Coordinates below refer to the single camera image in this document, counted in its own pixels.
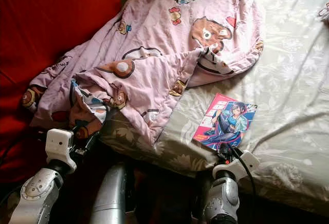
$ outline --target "bed sheet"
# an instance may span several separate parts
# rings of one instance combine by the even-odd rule
[[[259,106],[241,149],[261,161],[258,194],[329,215],[329,28],[317,12],[329,0],[259,0],[266,10],[264,51],[249,71],[189,88],[154,146],[120,114],[101,140],[138,160],[185,174],[212,167],[216,156],[191,142],[217,92]],[[249,182],[240,183],[249,190]]]

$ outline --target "pink blanket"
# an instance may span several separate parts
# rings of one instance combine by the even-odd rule
[[[128,0],[93,38],[31,81],[32,126],[99,130],[120,109],[153,144],[187,86],[232,77],[263,49],[256,0]]]

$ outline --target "book cover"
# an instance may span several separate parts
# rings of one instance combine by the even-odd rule
[[[257,105],[216,94],[193,140],[218,151],[222,143],[238,146],[250,127]]]

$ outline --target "anime girl illustration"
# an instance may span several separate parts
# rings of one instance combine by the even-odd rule
[[[202,144],[216,144],[217,149],[221,143],[232,142],[235,145],[234,142],[242,139],[248,128],[248,119],[243,115],[246,109],[243,102],[234,102],[230,110],[218,109],[212,116],[212,128],[204,132],[209,138],[201,141]]]

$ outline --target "red fabric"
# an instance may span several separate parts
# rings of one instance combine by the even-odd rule
[[[0,0],[0,156],[31,119],[20,108],[31,79],[119,9],[120,0]],[[0,165],[0,183],[29,177],[44,159],[44,143],[20,141]]]

